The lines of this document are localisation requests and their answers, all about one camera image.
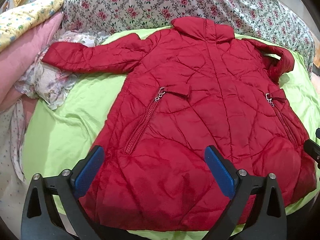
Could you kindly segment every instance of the red zipper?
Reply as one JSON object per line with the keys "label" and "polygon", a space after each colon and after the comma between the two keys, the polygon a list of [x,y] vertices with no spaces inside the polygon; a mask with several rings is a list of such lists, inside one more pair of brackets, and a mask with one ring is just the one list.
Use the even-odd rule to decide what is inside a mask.
{"label": "red zipper", "polygon": [[129,140],[129,143],[127,144],[127,147],[125,148],[125,153],[130,155],[132,150],[134,149],[137,141],[139,140],[142,132],[145,130],[149,120],[153,116],[153,113],[155,112],[156,107],[158,106],[159,100],[162,98],[162,96],[165,94],[164,87],[161,87],[159,89],[158,95],[152,100],[151,104],[149,105],[147,112],[142,119],[141,123],[136,128],[135,132],[133,133],[132,137]]}
{"label": "red zipper", "polygon": [[289,140],[291,141],[291,143],[293,144],[294,148],[296,149],[298,147],[298,143],[296,141],[296,139],[293,136],[293,133],[291,131],[291,129],[289,128],[289,126],[287,126],[287,124],[284,121],[284,118],[280,112],[280,110],[278,109],[278,107],[276,107],[276,105],[272,102],[272,98],[269,97],[269,94],[266,94],[266,99],[268,100],[269,104],[272,106],[273,110],[275,111],[276,115],[278,116],[281,124],[283,125]]}

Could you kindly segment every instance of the light green fabric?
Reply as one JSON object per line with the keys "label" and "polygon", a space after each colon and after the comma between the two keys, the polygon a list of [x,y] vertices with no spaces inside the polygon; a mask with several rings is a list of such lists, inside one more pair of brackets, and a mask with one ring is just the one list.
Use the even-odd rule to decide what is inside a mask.
{"label": "light green fabric", "polygon": [[[145,39],[160,29],[164,28],[115,33],[103,44],[129,33],[137,33],[140,38]],[[236,38],[251,37],[236,34]],[[282,75],[279,83],[285,90],[292,109],[306,127],[310,138],[315,141],[316,128],[320,127],[318,95],[309,81],[302,56],[296,52],[292,54],[295,58],[294,70]],[[125,75],[101,73],[84,74],[71,90],[65,104],[56,111],[50,110],[43,101],[37,104],[26,133],[23,151],[23,167],[27,179],[31,179],[35,173],[41,173],[44,177],[55,176],[63,169],[73,168],[79,159],[86,156],[104,125],[104,120],[122,88],[125,77]],[[318,184],[316,191],[287,207],[286,213],[291,214],[304,206],[316,195],[319,188]],[[64,213],[59,198],[55,200],[58,211]],[[234,233],[242,228],[242,225],[237,226]],[[206,231],[156,232],[149,230],[129,232],[152,240],[200,240],[207,233]]]}

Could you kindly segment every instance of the metal screw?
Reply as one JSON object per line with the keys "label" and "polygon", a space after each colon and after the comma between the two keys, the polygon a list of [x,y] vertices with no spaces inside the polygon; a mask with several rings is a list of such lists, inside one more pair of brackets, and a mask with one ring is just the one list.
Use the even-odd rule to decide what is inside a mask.
{"label": "metal screw", "polygon": [[247,176],[247,171],[246,170],[239,170],[239,175],[240,176]]}
{"label": "metal screw", "polygon": [[34,180],[37,180],[37,179],[39,179],[40,178],[40,174],[39,173],[37,173],[37,174],[35,174],[35,175],[33,175],[33,177],[32,177]]}
{"label": "metal screw", "polygon": [[269,174],[269,177],[270,177],[270,179],[275,179],[275,178],[276,178],[276,175],[275,175],[274,173],[270,173],[270,174]]}
{"label": "metal screw", "polygon": [[70,174],[70,170],[66,169],[62,172],[62,176],[68,176]]}

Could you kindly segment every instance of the blue gripper pad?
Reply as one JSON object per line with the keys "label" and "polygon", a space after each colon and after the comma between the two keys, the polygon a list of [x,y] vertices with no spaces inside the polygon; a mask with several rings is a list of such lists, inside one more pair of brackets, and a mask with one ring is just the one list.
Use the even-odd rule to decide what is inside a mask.
{"label": "blue gripper pad", "polygon": [[87,157],[80,160],[73,168],[70,181],[73,187],[73,195],[76,199],[83,197],[87,193],[103,161],[103,148],[101,146],[95,146]]}
{"label": "blue gripper pad", "polygon": [[222,193],[232,199],[238,185],[236,168],[229,160],[224,159],[214,146],[208,146],[204,150],[204,160]]}

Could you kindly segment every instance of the quilted jacket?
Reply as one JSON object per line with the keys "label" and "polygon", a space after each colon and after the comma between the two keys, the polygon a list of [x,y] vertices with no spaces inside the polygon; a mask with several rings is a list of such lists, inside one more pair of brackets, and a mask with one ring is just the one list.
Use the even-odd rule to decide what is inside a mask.
{"label": "quilted jacket", "polygon": [[57,42],[43,58],[73,72],[129,73],[94,142],[106,158],[81,199],[87,214],[122,229],[209,230],[229,199],[204,162],[208,145],[251,175],[275,173],[286,206],[314,190],[308,133],[278,85],[292,54],[211,20],[172,25],[95,48]]}

